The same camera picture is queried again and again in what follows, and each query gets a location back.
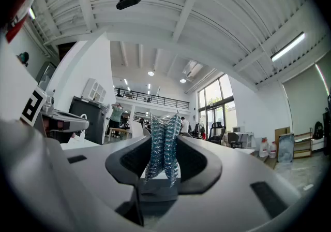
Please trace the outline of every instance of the fluorescent light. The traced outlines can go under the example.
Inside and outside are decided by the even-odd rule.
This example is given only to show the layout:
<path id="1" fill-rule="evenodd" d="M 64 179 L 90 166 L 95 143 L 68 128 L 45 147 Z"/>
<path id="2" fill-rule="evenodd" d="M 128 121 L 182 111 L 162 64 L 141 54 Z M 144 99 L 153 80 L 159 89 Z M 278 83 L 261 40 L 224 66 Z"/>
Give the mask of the fluorescent light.
<path id="1" fill-rule="evenodd" d="M 274 55 L 271 56 L 271 60 L 274 62 L 275 60 L 281 58 L 284 54 L 294 48 L 297 44 L 299 44 L 305 38 L 305 33 L 301 32 L 298 36 L 296 36 L 290 43 L 276 52 Z"/>
<path id="2" fill-rule="evenodd" d="M 30 17 L 34 20 L 36 18 L 35 13 L 33 12 L 32 8 L 29 9 Z"/>
<path id="3" fill-rule="evenodd" d="M 329 92 L 329 89 L 327 88 L 327 84 L 326 84 L 326 82 L 325 82 L 325 79 L 324 79 L 324 77 L 323 77 L 323 74 L 322 74 L 322 72 L 321 72 L 321 70 L 320 70 L 320 68 L 319 68 L 319 66 L 318 66 L 317 64 L 315 64 L 315 67 L 316 67 L 317 71 L 319 72 L 320 77 L 322 78 L 322 81 L 323 81 L 324 86 L 325 86 L 326 94 L 329 95 L 330 92 Z"/>

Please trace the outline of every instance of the chair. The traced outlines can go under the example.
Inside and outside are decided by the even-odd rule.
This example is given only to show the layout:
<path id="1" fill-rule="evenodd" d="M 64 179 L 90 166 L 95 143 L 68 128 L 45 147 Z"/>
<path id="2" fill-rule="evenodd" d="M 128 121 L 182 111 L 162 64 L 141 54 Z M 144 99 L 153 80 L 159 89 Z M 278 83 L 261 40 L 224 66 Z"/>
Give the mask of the chair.
<path id="1" fill-rule="evenodd" d="M 221 134 L 219 136 L 212 136 L 212 132 L 214 129 L 222 129 Z M 216 143 L 216 144 L 221 144 L 224 132 L 225 132 L 226 127 L 222 126 L 222 122 L 215 122 L 212 124 L 212 127 L 210 128 L 209 132 L 209 137 L 208 137 L 208 142 Z"/>
<path id="2" fill-rule="evenodd" d="M 132 138 L 144 135 L 143 128 L 141 127 L 141 124 L 139 122 L 133 121 L 130 127 Z"/>
<path id="3" fill-rule="evenodd" d="M 241 148 L 243 148 L 243 142 L 238 142 L 239 140 L 239 135 L 236 133 L 228 133 L 228 142 L 229 142 L 229 146 L 231 148 L 236 148 L 239 146 L 242 146 Z"/>

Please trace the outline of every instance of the window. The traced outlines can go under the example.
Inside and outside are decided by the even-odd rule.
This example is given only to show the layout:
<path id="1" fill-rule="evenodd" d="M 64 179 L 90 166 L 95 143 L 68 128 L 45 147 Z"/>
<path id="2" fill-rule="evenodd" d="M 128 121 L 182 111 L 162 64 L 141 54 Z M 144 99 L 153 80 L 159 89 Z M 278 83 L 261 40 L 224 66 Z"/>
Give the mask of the window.
<path id="1" fill-rule="evenodd" d="M 219 81 L 221 82 L 223 97 L 231 97 L 233 95 L 230 80 L 228 75 L 222 76 Z"/>
<path id="2" fill-rule="evenodd" d="M 237 113 L 228 75 L 221 76 L 199 91 L 198 99 L 199 122 L 205 127 L 207 139 L 210 128 L 215 122 L 221 122 L 226 126 L 227 132 L 232 132 L 233 127 L 237 126 Z M 213 134 L 220 135 L 221 130 L 216 129 Z"/>
<path id="3" fill-rule="evenodd" d="M 204 90 L 200 91 L 198 93 L 199 95 L 199 108 L 202 108 L 205 106 L 205 92 Z"/>
<path id="4" fill-rule="evenodd" d="M 237 113 L 234 101 L 225 104 L 225 120 L 227 121 L 227 131 L 232 132 L 233 127 L 237 126 Z"/>
<path id="5" fill-rule="evenodd" d="M 222 100 L 221 87 L 218 80 L 205 88 L 207 105 Z"/>

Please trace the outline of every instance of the man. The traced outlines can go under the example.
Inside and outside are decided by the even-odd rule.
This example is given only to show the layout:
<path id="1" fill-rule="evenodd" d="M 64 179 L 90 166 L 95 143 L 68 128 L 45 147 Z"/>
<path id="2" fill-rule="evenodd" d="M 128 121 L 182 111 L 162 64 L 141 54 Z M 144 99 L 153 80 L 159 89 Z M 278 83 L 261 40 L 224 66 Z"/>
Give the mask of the man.
<path id="1" fill-rule="evenodd" d="M 185 120 L 184 117 L 181 118 L 182 120 L 182 133 L 188 133 L 188 128 L 190 127 L 190 123 L 188 120 Z"/>
<path id="2" fill-rule="evenodd" d="M 124 111 L 123 107 L 119 104 L 112 104 L 113 113 L 109 119 L 109 128 L 119 128 L 119 122 L 121 121 L 121 116 Z M 118 132 L 115 132 L 116 138 L 119 137 Z"/>

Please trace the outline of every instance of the white container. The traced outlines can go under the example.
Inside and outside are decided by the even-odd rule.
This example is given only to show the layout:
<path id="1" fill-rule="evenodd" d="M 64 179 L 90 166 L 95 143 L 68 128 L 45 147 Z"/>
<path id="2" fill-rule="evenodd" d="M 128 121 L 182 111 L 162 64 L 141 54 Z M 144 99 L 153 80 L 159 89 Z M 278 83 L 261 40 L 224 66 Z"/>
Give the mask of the white container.
<path id="1" fill-rule="evenodd" d="M 277 154 L 277 146 L 276 146 L 275 142 L 273 142 L 269 149 L 269 157 L 276 158 L 276 154 Z"/>
<path id="2" fill-rule="evenodd" d="M 268 156 L 268 142 L 266 139 L 262 139 L 261 141 L 259 156 L 260 157 Z"/>

